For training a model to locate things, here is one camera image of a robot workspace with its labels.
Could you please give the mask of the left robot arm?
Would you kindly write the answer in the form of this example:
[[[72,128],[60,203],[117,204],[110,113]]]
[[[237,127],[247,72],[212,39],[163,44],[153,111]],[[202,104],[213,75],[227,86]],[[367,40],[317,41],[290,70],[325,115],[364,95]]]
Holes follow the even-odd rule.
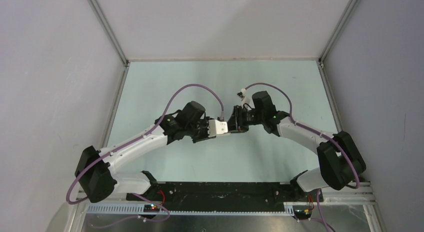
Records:
[[[209,121],[205,108],[188,102],[183,109],[159,117],[142,133],[118,145],[95,149],[85,148],[80,156],[75,178],[91,203],[98,203],[112,194],[139,194],[153,200],[158,194],[154,177],[147,171],[124,173],[125,165],[148,152],[190,137],[193,142],[209,138]]]

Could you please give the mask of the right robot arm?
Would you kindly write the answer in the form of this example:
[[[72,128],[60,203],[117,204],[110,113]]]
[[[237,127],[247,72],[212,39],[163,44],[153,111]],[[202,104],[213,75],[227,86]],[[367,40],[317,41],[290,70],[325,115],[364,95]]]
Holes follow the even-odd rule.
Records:
[[[233,107],[227,121],[229,133],[245,133],[251,126],[262,125],[268,134],[289,139],[317,155],[317,168],[290,181],[290,193],[295,200],[304,201],[316,189],[330,187],[339,191],[350,187],[351,182],[360,183],[359,176],[367,166],[349,133],[331,133],[293,121],[290,113],[276,109],[267,91],[256,92],[252,98],[245,92],[242,89],[237,93],[241,104]]]

